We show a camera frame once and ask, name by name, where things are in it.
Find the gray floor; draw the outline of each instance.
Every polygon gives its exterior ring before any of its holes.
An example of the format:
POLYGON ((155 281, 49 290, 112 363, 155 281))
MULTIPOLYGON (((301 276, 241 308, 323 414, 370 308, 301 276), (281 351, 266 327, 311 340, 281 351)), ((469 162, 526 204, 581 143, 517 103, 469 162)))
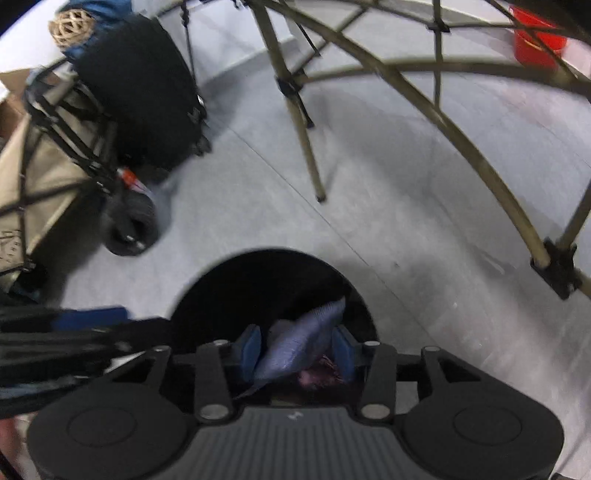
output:
MULTIPOLYGON (((335 23, 343 11, 314 13, 335 23)), ((431 53, 423 27, 386 25, 392 21, 372 14, 351 36, 380 55, 431 53)), ((448 54, 511 55, 503 36, 454 33, 444 41, 448 54)), ((322 65, 348 61, 327 50, 322 65)), ((430 92, 431 77, 411 79, 430 92)), ((62 304, 168 315, 222 257, 266 245, 300 249, 349 277, 382 340, 402 352, 439 344, 550 407, 566 431, 558 471, 591 480, 589 300, 562 302, 548 289, 468 164, 378 79, 314 85, 303 96, 317 124, 311 136, 326 204, 314 200, 272 71, 254 61, 210 88, 214 152, 174 173, 163 239, 139 258, 98 247, 71 261, 62 304)), ((461 76, 445 77, 443 99, 541 233, 560 231, 591 174, 588 103, 461 76)), ((577 260, 591 272, 589 229, 577 260)))

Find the wicker ball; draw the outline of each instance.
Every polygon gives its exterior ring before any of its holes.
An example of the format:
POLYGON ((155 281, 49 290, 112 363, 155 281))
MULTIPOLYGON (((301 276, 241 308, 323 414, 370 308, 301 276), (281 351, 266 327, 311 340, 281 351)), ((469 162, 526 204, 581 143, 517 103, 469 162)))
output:
POLYGON ((49 22, 49 32, 62 50, 84 43, 94 29, 95 19, 80 8, 59 12, 56 18, 49 22))

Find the red bucket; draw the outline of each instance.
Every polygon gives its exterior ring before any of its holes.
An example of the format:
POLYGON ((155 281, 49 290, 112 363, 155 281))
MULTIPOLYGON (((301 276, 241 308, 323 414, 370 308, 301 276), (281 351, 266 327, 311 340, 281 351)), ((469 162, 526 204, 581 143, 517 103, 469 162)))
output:
MULTIPOLYGON (((552 23, 526 10, 517 7, 511 7, 513 16, 522 24, 528 27, 555 27, 552 23)), ((515 58, 523 65, 535 65, 546 68, 556 68, 554 59, 545 52, 537 42, 525 31, 515 30, 515 58)), ((538 33, 537 37, 559 57, 566 45, 566 37, 552 35, 551 33, 538 33)))

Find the metal rod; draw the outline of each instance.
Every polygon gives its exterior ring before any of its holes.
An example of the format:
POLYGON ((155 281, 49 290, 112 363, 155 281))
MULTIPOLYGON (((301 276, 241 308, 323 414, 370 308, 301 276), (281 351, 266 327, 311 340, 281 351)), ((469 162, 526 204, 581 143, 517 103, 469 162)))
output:
POLYGON ((191 23, 191 15, 187 7, 187 0, 181 1, 181 21, 185 30, 185 41, 187 42, 187 54, 189 55, 189 65, 191 65, 191 77, 193 78, 193 85, 197 92, 197 72, 195 71, 195 59, 193 58, 193 44, 191 43, 191 34, 189 33, 189 24, 191 23))
MULTIPOLYGON (((446 24, 448 28, 507 28, 508 30, 524 30, 525 26, 519 26, 511 23, 486 23, 486 22, 457 22, 446 24)), ((567 31, 559 27, 529 27, 536 33, 552 33, 554 35, 561 35, 563 37, 573 37, 573 32, 567 31)))
MULTIPOLYGON (((441 0, 433 0, 433 20, 435 25, 439 26, 443 23, 441 18, 441 0)), ((439 66, 443 62, 443 37, 441 36, 441 29, 433 30, 434 46, 435 46, 435 63, 437 67, 433 70, 433 77, 435 79, 433 102, 435 107, 441 109, 441 68, 439 66)))
POLYGON ((441 109, 441 63, 443 62, 443 37, 439 30, 434 32, 435 43, 435 64, 436 68, 433 70, 433 77, 435 79, 435 86, 433 92, 433 102, 435 107, 441 109))
MULTIPOLYGON (((386 66, 399 72, 432 72, 437 68, 433 59, 399 59, 385 60, 386 66)), ((577 79, 559 79, 556 73, 549 69, 522 67, 517 64, 448 57, 439 68, 442 72, 473 73, 477 75, 498 76, 515 80, 547 85, 565 92, 576 93, 585 98, 591 96, 591 82, 583 77, 577 79)), ((296 76, 300 85, 306 83, 322 82, 325 80, 346 78, 359 75, 373 75, 375 70, 366 67, 345 67, 341 69, 327 70, 311 75, 296 76)))
POLYGON ((258 11, 255 18, 257 18, 259 27, 262 31, 268 29, 271 22, 266 12, 264 17, 261 15, 262 7, 260 8, 259 5, 274 10, 286 18, 291 18, 292 20, 301 23, 306 28, 318 33, 318 35, 355 58, 364 68, 373 70, 376 74, 380 75, 389 85, 411 102, 441 131, 441 133, 447 137, 447 139, 456 147, 458 152, 461 153, 472 168, 474 168, 517 228, 517 231, 524 240, 527 248, 530 250, 536 264, 542 268, 545 268, 550 264, 550 257, 544 248, 540 236, 532 226, 528 216, 525 214, 515 196, 501 180, 495 169, 492 168, 482 153, 480 153, 476 146, 466 137, 457 125, 445 114, 439 112, 429 99, 408 82, 398 70, 386 65, 363 47, 346 38, 342 33, 335 32, 332 28, 309 15, 272 0, 252 0, 252 5, 254 6, 255 4, 257 7, 254 10, 258 11))
MULTIPOLYGON (((280 5, 276 2, 273 3, 282 9, 286 9, 288 11, 292 10, 286 5, 280 5)), ((269 58, 271 59, 271 65, 275 70, 275 74, 281 80, 288 80, 291 77, 291 72, 287 69, 287 65, 285 65, 285 60, 281 54, 281 48, 279 47, 279 41, 275 35, 275 30, 273 29, 273 24, 271 23, 267 9, 262 6, 258 0, 251 2, 250 7, 261 32, 263 41, 265 42, 269 52, 269 58)), ((304 154, 304 158, 306 159, 308 173, 310 174, 312 185, 314 186, 316 199, 319 202, 324 202, 326 200, 326 191, 324 190, 322 180, 320 179, 318 165, 316 164, 314 152, 312 151, 312 145, 310 143, 310 137, 308 137, 308 132, 306 130, 306 123, 304 122, 300 107, 297 105, 297 96, 286 96, 285 102, 291 115, 291 120, 295 126, 298 139, 300 140, 301 149, 304 154)))
MULTIPOLYGON (((154 16, 156 18, 161 18, 165 15, 168 15, 170 12, 172 12, 173 10, 176 10, 177 8, 181 7, 181 5, 183 3, 187 3, 187 0, 180 0, 178 2, 173 3, 172 5, 169 5, 168 7, 162 9, 161 11, 157 12, 154 16)), ((199 2, 199 5, 197 5, 197 7, 202 7, 203 5, 205 5, 204 3, 199 2)))
POLYGON ((537 43, 538 46, 542 50, 544 50, 548 55, 550 55, 552 57, 552 59, 556 62, 556 64, 558 66, 560 66, 569 76, 573 76, 574 78, 577 77, 575 75, 575 73, 569 68, 569 66, 563 61, 563 59, 561 59, 556 53, 554 53, 554 50, 552 50, 548 45, 546 45, 544 42, 542 42, 540 40, 540 38, 536 34, 535 30, 533 30, 532 28, 528 27, 527 25, 524 25, 519 20, 517 20, 511 14, 511 12, 509 12, 505 7, 503 7, 501 4, 499 4, 496 0, 485 0, 485 1, 490 6, 492 6, 493 8, 498 10, 499 12, 501 12, 507 18, 509 18, 517 27, 519 27, 522 30, 525 30, 530 35, 530 37, 534 40, 534 42, 537 43))
POLYGON ((579 290, 584 295, 587 295, 591 299, 591 278, 587 276, 587 274, 581 272, 578 268, 575 269, 577 276, 579 277, 580 281, 582 282, 579 290))
POLYGON ((561 250, 568 250, 570 246, 573 244, 577 235, 583 228, 585 224, 585 220, 589 216, 589 212, 591 211, 591 181, 587 185, 587 189, 583 194, 583 198, 581 199, 577 209, 574 211, 573 216, 570 219, 569 224, 564 229, 564 232, 560 239, 556 242, 556 246, 561 250))
MULTIPOLYGON (((279 0, 283 5, 287 5, 287 2, 285 0, 279 0)), ((300 30, 301 34, 304 36, 304 38, 306 39, 306 41, 308 42, 308 45, 310 47, 312 47, 312 50, 314 50, 314 53, 319 56, 320 52, 318 51, 318 49, 316 48, 316 45, 314 45, 314 42, 312 41, 312 39, 310 38, 310 36, 308 35, 308 32, 306 30, 304 30, 304 27, 302 27, 299 23, 295 24, 297 26, 297 28, 300 30)))
POLYGON ((314 124, 313 120, 310 118, 310 114, 308 113, 308 110, 306 109, 306 106, 304 105, 304 101, 301 99, 301 96, 299 93, 295 96, 295 99, 296 99, 297 105, 300 107, 301 114, 304 116, 304 120, 306 121, 306 128, 308 130, 310 128, 314 128, 315 124, 314 124))
MULTIPOLYGON (((350 27, 353 22, 359 19, 363 14, 367 11, 367 7, 359 8, 357 11, 353 12, 352 14, 348 15, 339 25, 336 26, 337 32, 343 32, 347 27, 350 27)), ((314 60, 316 57, 320 55, 320 53, 329 45, 326 40, 320 42, 320 44, 315 47, 315 50, 308 53, 300 62, 293 68, 293 72, 298 73, 301 72, 308 64, 314 60)))

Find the wheel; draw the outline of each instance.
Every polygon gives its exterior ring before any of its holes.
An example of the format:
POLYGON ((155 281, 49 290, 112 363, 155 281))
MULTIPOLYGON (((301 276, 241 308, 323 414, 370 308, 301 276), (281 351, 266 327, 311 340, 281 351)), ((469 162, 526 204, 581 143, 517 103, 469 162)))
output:
POLYGON ((120 257, 141 255, 160 237, 156 208, 142 193, 124 190, 107 201, 100 220, 105 247, 120 257), (131 227, 131 234, 122 230, 131 227))
POLYGON ((211 151, 212 144, 204 135, 202 135, 193 146, 193 155, 197 155, 198 157, 202 157, 206 153, 211 153, 211 151))

